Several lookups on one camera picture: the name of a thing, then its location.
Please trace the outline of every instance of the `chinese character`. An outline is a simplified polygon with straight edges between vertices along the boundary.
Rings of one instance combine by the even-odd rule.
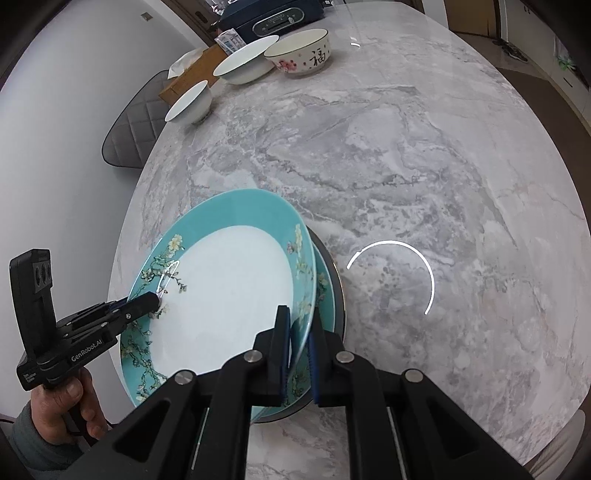
[[[314,67],[316,67],[319,63],[323,63],[326,60],[326,53],[322,51],[322,48],[318,48],[317,50],[312,50],[314,57],[310,59],[310,61],[314,60]]]

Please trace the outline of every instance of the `small white bowl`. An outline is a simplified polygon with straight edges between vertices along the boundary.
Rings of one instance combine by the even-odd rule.
[[[207,80],[199,82],[187,90],[170,108],[164,118],[178,125],[195,124],[203,119],[212,105],[212,93]]]
[[[312,73],[321,69],[330,57],[329,32],[311,28],[283,37],[265,50],[265,57],[282,72]]]
[[[234,85],[242,85],[259,78],[273,68],[273,64],[263,56],[263,52],[277,40],[279,35],[269,35],[243,46],[224,59],[213,74]]]

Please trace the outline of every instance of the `metal screw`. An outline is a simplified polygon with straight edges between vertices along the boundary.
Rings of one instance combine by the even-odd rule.
[[[193,374],[189,370],[181,370],[174,376],[174,381],[179,385],[186,385],[193,381]]]
[[[250,364],[258,362],[262,358],[262,353],[258,350],[249,350],[244,354],[244,360]]]
[[[421,372],[420,370],[415,370],[414,368],[406,370],[404,376],[409,382],[412,383],[419,383],[423,381],[423,372]]]
[[[354,354],[348,352],[347,350],[343,350],[342,352],[337,353],[335,358],[337,362],[340,364],[349,364],[353,360],[355,360]]]

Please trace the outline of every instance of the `table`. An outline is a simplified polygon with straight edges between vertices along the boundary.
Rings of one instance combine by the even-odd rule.
[[[589,390],[591,238],[573,183],[531,109],[480,54],[401,3],[327,11],[332,58],[214,85],[198,128],[167,125],[139,180],[110,298],[160,236],[210,196],[289,200],[342,275],[346,347],[423,370],[520,462]],[[420,251],[433,270],[403,245]],[[341,408],[251,429],[249,478],[348,478]]]

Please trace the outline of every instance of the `stacked plate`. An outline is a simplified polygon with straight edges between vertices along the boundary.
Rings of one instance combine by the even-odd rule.
[[[288,396],[254,407],[253,421],[284,418],[310,401],[306,339],[314,307],[343,335],[345,305],[324,245],[297,211],[265,190],[217,195],[181,217],[146,260],[130,294],[161,295],[160,309],[121,335],[121,367],[135,405],[180,369],[220,368],[291,310]]]

